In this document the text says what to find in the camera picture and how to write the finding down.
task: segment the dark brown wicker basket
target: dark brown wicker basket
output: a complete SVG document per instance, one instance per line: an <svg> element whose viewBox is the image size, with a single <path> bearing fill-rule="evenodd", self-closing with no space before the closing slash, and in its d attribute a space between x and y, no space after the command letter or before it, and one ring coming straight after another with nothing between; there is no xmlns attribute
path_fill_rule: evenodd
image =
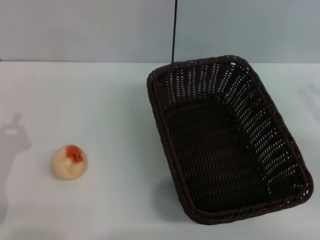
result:
<svg viewBox="0 0 320 240"><path fill-rule="evenodd" d="M313 179L259 76L221 56L154 70L147 89L184 212L230 223L306 202Z"/></svg>

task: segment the table surface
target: table surface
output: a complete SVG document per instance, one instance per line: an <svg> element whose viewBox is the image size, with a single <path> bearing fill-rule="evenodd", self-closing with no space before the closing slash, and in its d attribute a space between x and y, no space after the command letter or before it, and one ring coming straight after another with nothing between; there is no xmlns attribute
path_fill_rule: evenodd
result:
<svg viewBox="0 0 320 240"><path fill-rule="evenodd" d="M229 224L184 214L149 103L163 64L0 62L0 239L320 239L320 64L252 64L295 138L315 185L300 206ZM61 146L88 156L55 179Z"/></svg>

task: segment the basket rim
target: basket rim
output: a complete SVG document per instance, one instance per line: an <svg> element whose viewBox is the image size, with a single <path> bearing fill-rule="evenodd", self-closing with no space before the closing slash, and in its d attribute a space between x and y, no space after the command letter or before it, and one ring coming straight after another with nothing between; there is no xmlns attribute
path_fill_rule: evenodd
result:
<svg viewBox="0 0 320 240"><path fill-rule="evenodd" d="M197 68L201 66L209 66L226 62L236 63L248 72L248 75L252 83L256 86L258 94L262 97L263 101L265 102L266 107L269 109L274 122L278 125L278 129L286 145L291 150L292 159L295 161L296 164L298 164L298 167L301 170L304 187L301 188L301 191L299 193L275 199L272 201L260 202L250 206L242 206L235 209L226 209L218 212L208 212L198 209L195 206L193 199L189 194L188 187L185 183L184 175L182 174L183 171L179 166L178 157L174 151L173 142L169 133L169 128L164 118L164 110L161 107L160 99L157 94L156 88L159 81L163 80L169 72L176 72L180 70L186 70L190 68ZM264 215L267 213L280 211L287 208L292 208L297 205L303 204L308 199L310 199L314 190L313 179L306 167L305 161L302 157L299 147L296 144L291 133L289 132L287 126L285 125L281 114L279 113L277 107L275 106L275 103L268 94L260 77L245 59L235 55L224 55L219 57L188 60L184 62L174 62L169 65L159 67L149 74L147 78L147 90L156 125L160 134L164 153L168 161L168 165L171 171L171 175L174 181L174 185L179 200L185 213L193 221L205 225L230 223L237 220L243 220L251 217Z"/></svg>

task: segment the rectangular basket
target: rectangular basket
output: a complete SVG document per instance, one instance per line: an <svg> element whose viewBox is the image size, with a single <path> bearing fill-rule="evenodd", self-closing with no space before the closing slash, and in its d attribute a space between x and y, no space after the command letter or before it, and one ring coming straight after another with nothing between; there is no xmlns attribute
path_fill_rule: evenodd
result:
<svg viewBox="0 0 320 240"><path fill-rule="evenodd" d="M150 73L156 126L184 212L215 225L306 202L313 179L244 59L176 62Z"/></svg>

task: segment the gray wall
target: gray wall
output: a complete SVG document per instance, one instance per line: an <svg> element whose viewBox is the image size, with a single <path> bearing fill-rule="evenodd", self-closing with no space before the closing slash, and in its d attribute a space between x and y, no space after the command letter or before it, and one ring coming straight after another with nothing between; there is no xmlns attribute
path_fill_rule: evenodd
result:
<svg viewBox="0 0 320 240"><path fill-rule="evenodd" d="M173 0L0 0L0 59L167 63L173 22Z"/></svg>
<svg viewBox="0 0 320 240"><path fill-rule="evenodd" d="M175 60L320 63L318 0L180 0Z"/></svg>

